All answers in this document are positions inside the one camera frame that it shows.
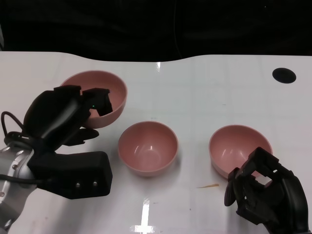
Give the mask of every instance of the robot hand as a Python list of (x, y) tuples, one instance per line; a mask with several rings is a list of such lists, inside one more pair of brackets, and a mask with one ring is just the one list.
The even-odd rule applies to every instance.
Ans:
[[(266, 185), (252, 175), (268, 176)], [(224, 204), (237, 201), (236, 213), (248, 221), (262, 223), (270, 234), (307, 234), (308, 204), (299, 179), (284, 168), (276, 157), (257, 148), (241, 168), (228, 177)]]
[[(7, 147), (0, 151), (0, 234), (5, 234), (21, 214), (27, 197), (41, 188), (69, 199), (108, 195), (112, 171), (104, 152), (72, 155), (55, 153), (61, 145), (83, 144), (98, 136), (81, 128), (96, 109), (100, 116), (112, 112), (109, 90), (63, 86), (39, 95), (24, 123), (3, 112), (1, 123)], [(7, 132), (9, 115), (22, 132)]]

